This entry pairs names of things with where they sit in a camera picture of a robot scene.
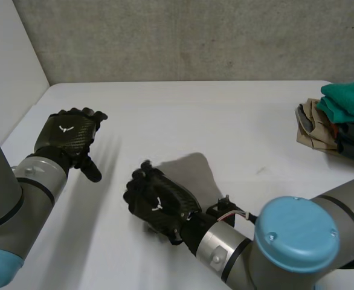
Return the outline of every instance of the cable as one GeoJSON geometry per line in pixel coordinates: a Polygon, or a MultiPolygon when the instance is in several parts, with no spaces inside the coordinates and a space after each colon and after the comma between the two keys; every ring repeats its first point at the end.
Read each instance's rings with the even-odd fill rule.
{"type": "Polygon", "coordinates": [[[257,216],[253,215],[252,213],[248,211],[243,211],[242,209],[238,209],[238,210],[231,210],[228,213],[223,214],[221,217],[217,219],[217,221],[222,221],[223,219],[226,219],[227,217],[232,216],[234,214],[238,214],[239,216],[242,216],[243,218],[252,222],[253,224],[255,224],[257,220],[257,216]]]}
{"type": "Polygon", "coordinates": [[[221,217],[219,217],[217,219],[217,221],[222,221],[223,219],[232,216],[233,214],[238,214],[239,216],[242,216],[243,218],[245,218],[246,216],[246,212],[242,211],[242,210],[231,210],[228,213],[223,214],[221,217]]]}

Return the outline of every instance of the stack of folded clothes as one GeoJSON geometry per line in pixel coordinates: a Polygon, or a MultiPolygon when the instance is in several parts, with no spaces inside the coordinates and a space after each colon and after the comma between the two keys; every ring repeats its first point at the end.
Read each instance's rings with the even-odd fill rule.
{"type": "Polygon", "coordinates": [[[297,141],[354,160],[354,83],[321,88],[320,101],[309,99],[295,111],[297,141]]]}

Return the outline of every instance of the gray concrete wall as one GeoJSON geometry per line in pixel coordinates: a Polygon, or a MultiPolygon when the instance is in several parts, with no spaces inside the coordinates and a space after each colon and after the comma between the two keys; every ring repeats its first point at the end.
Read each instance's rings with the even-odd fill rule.
{"type": "Polygon", "coordinates": [[[51,84],[354,80],[354,0],[14,0],[51,84]]]}

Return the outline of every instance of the beige fabric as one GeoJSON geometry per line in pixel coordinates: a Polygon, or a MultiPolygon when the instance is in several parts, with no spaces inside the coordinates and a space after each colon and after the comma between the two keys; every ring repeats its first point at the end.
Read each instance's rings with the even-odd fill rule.
{"type": "Polygon", "coordinates": [[[302,128],[300,123],[298,124],[297,142],[307,147],[322,151],[324,153],[339,155],[336,149],[331,149],[329,145],[322,141],[311,138],[307,132],[302,128]]]}
{"type": "Polygon", "coordinates": [[[314,149],[336,150],[336,143],[332,135],[329,119],[324,112],[317,109],[318,102],[319,100],[309,98],[305,104],[302,104],[305,116],[313,124],[313,131],[307,132],[298,114],[296,114],[300,127],[297,141],[314,149]]]}

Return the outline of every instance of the white logo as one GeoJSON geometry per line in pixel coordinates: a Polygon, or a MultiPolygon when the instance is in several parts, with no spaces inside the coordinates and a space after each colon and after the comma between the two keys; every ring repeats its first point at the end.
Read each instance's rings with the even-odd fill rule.
{"type": "Polygon", "coordinates": [[[72,129],[74,128],[74,126],[71,127],[71,128],[63,128],[61,125],[59,125],[59,128],[60,128],[60,130],[63,131],[63,133],[65,133],[65,132],[67,132],[67,131],[69,131],[69,130],[72,130],[72,129]]]}
{"type": "Polygon", "coordinates": [[[152,211],[162,210],[163,209],[163,207],[161,205],[161,200],[159,198],[157,198],[157,200],[158,200],[158,205],[157,205],[156,208],[152,208],[152,211]]]}

